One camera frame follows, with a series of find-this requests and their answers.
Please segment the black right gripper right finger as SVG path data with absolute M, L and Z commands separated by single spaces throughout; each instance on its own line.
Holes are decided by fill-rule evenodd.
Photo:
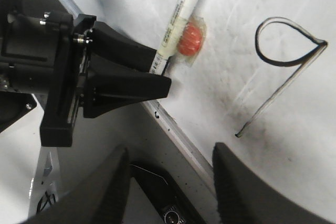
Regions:
M 248 167 L 223 142 L 212 154 L 223 223 L 335 223 L 335 169 L 287 157 Z

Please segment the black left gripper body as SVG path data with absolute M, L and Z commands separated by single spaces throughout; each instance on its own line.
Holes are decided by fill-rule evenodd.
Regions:
M 70 147 L 80 92 L 76 90 L 85 59 L 92 15 L 74 18 L 46 12 L 43 18 L 23 12 L 23 0 L 1 0 L 1 130 L 21 119 L 47 96 L 40 124 L 44 147 Z

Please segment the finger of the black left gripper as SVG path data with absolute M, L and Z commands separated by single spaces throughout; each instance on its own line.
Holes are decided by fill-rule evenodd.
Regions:
M 103 22 L 94 23 L 90 38 L 95 54 L 137 71 L 150 71 L 155 49 L 127 38 Z
M 117 108 L 166 98 L 172 80 L 150 73 L 95 75 L 87 79 L 83 117 L 96 118 Z

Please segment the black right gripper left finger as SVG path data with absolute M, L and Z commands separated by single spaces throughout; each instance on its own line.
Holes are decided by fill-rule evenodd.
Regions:
M 118 146 L 74 190 L 24 223 L 122 223 L 130 180 L 129 152 Z

